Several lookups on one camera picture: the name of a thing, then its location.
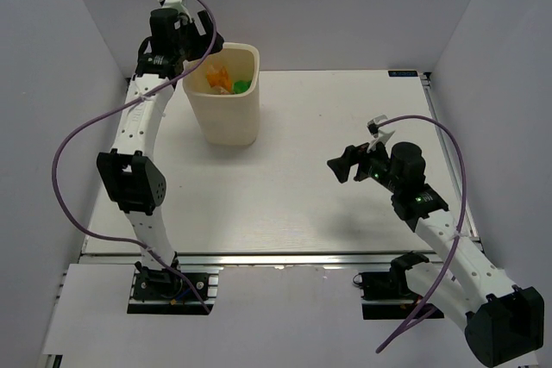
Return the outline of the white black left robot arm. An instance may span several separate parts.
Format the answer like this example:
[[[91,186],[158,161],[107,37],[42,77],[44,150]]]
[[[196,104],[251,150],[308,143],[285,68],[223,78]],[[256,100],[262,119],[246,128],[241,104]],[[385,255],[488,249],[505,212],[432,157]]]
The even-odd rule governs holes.
[[[152,286],[172,298],[182,288],[182,277],[165,268],[172,265],[172,248],[162,218],[166,179],[154,163],[154,144],[165,108],[175,90],[175,78],[192,62],[218,53],[223,38],[213,32],[206,10],[189,18],[175,8],[152,11],[151,34],[141,44],[137,66],[129,81],[114,143],[97,156],[97,168],[110,200],[129,220],[140,244],[141,266],[157,271]]]

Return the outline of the orange juice bottle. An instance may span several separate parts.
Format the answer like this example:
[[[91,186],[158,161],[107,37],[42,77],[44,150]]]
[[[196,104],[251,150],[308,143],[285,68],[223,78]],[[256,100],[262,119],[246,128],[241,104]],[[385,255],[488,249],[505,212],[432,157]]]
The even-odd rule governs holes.
[[[220,87],[225,90],[232,89],[233,83],[224,65],[209,65],[205,72],[205,77],[210,87]]]

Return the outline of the green plastic soda bottle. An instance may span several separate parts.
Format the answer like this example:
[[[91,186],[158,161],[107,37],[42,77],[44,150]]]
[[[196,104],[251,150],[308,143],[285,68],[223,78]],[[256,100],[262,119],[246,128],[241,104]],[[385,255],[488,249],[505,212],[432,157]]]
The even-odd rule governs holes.
[[[235,94],[245,93],[249,90],[251,84],[251,80],[237,80],[233,83],[233,92]]]

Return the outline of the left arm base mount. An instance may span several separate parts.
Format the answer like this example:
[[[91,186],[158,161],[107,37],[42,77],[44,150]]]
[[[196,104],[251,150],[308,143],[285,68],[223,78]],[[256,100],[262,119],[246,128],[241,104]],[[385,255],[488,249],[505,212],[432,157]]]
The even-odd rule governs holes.
[[[129,292],[129,315],[207,315],[214,307],[218,274],[185,272],[193,288],[166,269],[157,271],[135,262]]]

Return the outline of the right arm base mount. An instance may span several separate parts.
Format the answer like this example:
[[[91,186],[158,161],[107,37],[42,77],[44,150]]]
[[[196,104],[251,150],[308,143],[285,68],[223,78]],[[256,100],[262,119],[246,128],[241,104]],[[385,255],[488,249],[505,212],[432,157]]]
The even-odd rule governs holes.
[[[405,273],[414,265],[429,263],[421,253],[406,253],[395,258],[387,271],[357,273],[353,286],[361,290],[362,317],[365,321],[400,321],[421,301],[422,296],[407,287]]]

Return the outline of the clear labelled water bottle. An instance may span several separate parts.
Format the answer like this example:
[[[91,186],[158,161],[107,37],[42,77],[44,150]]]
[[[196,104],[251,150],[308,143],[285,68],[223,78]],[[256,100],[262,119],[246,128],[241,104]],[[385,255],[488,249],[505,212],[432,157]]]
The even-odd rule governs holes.
[[[234,92],[232,90],[226,90],[225,88],[219,86],[219,85],[216,85],[216,86],[212,86],[210,88],[210,92],[213,94],[213,95],[219,95],[219,96],[229,96],[229,95],[233,95]]]

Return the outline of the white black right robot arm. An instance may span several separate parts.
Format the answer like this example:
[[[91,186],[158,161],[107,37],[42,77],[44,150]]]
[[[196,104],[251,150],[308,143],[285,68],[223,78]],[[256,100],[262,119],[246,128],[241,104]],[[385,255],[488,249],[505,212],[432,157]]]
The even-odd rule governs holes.
[[[432,247],[453,275],[430,297],[464,333],[475,358],[494,367],[543,346],[544,300],[533,287],[521,288],[493,265],[469,239],[454,230],[449,206],[425,181],[421,149],[399,142],[346,147],[327,163],[339,182],[371,178],[392,193],[398,218]]]

